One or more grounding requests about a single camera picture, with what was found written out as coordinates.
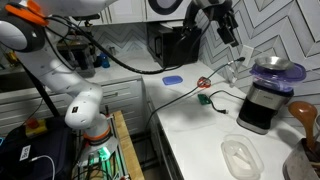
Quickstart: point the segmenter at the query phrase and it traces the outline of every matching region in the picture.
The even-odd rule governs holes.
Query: drawer handle
[[[118,92],[114,93],[114,94],[110,94],[110,95],[106,95],[106,96],[103,96],[105,98],[113,98],[113,97],[117,97],[119,95]]]

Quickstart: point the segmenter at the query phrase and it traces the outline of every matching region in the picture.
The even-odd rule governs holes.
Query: green clip
[[[211,104],[210,99],[205,94],[198,94],[198,99],[199,99],[201,105]]]

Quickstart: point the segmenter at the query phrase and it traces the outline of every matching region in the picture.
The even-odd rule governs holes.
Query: wooden spoon
[[[306,131],[307,147],[314,151],[313,125],[318,114],[314,105],[303,101],[296,101],[289,105],[289,112],[297,118]]]

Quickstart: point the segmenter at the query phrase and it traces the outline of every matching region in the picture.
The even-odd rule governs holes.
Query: clear plastic container
[[[260,178],[264,165],[247,137],[227,135],[221,144],[221,150],[232,176],[240,180]]]

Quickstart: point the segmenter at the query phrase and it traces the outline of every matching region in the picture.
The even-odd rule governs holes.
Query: coffee grinder
[[[253,83],[241,107],[237,123],[264,135],[272,118],[294,95],[294,87],[306,78],[303,66],[279,57],[263,57],[255,61],[250,73]]]

